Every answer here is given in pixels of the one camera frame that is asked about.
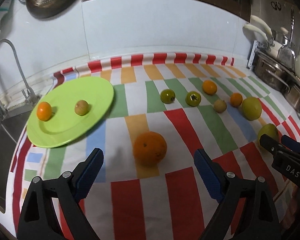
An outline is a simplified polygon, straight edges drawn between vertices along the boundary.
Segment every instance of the sink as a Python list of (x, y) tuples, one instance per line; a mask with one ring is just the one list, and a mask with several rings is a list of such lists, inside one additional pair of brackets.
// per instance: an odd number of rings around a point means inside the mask
[(0, 119), (0, 211), (5, 212), (6, 187), (10, 163), (17, 141), (28, 121), (33, 107), (24, 105), (15, 108), (3, 120)]

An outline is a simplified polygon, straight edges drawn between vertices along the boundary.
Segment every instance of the blue gripper pad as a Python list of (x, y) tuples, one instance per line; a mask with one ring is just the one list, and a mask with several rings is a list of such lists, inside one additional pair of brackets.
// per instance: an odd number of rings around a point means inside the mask
[(220, 204), (224, 198), (221, 189), (221, 182), (199, 150), (194, 153), (194, 165), (196, 166), (210, 197), (215, 199)]
[(287, 135), (281, 137), (281, 143), (295, 153), (300, 153), (300, 143)]
[(103, 152), (100, 149), (95, 148), (93, 152), (89, 155), (87, 160), (82, 164), (86, 165), (86, 168), (82, 171), (81, 176), (77, 179), (77, 183), (75, 185), (76, 192), (74, 195), (74, 199), (79, 202), (81, 199), (87, 197), (93, 182), (95, 181), (102, 165), (103, 165)]

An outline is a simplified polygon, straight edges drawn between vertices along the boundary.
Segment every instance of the small orange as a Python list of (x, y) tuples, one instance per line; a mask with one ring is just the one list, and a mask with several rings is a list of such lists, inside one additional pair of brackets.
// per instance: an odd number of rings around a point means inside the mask
[(202, 90), (203, 92), (205, 92), (206, 94), (208, 95), (214, 95), (217, 90), (218, 90), (218, 87), (217, 85), (211, 81), (211, 80), (206, 80), (203, 84), (202, 84)]
[(230, 97), (230, 104), (233, 107), (239, 107), (242, 104), (242, 95), (240, 93), (233, 93)]
[(144, 166), (154, 166), (166, 156), (167, 143), (163, 136), (156, 132), (140, 134), (133, 145), (135, 160)]
[(48, 121), (52, 116), (52, 107), (48, 102), (41, 102), (37, 108), (37, 117), (41, 121)]

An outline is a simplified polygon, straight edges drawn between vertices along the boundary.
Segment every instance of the plate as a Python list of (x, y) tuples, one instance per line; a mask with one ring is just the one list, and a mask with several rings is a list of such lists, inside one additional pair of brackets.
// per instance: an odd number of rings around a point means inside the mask
[[(68, 81), (44, 96), (54, 115), (44, 122), (37, 118), (38, 104), (30, 114), (27, 134), (29, 140), (41, 148), (67, 144), (92, 128), (109, 109), (114, 98), (111, 83), (100, 77), (82, 77)], [(88, 102), (90, 110), (79, 116), (74, 107), (79, 100)]]

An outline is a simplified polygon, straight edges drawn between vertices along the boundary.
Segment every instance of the chrome faucet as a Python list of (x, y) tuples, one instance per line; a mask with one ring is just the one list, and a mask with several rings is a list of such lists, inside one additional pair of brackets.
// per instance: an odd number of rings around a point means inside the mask
[[(17, 52), (16, 52), (16, 49), (14, 47), (14, 45), (12, 44), (11, 41), (7, 40), (7, 39), (3, 39), (3, 40), (0, 40), (0, 43), (7, 43), (10, 45), (10, 47), (12, 48), (12, 51), (13, 51), (13, 55), (14, 55), (14, 58), (17, 62), (17, 66), (18, 66), (18, 69), (19, 69), (19, 72), (21, 74), (21, 77), (26, 85), (26, 90), (27, 90), (27, 94), (24, 92), (24, 90), (22, 90), (22, 93), (23, 95), (25, 96), (26, 98), (26, 103), (30, 103), (31, 105), (35, 105), (38, 100), (39, 100), (39, 97), (34, 93), (33, 89), (29, 86), (26, 78), (25, 78), (25, 75), (23, 74), (23, 71), (21, 69), (21, 66), (20, 66), (20, 62), (19, 62), (19, 59), (18, 59), (18, 56), (17, 56)], [(5, 108), (4, 104), (0, 101), (0, 116), (3, 118), (6, 114), (7, 114), (7, 109)]]

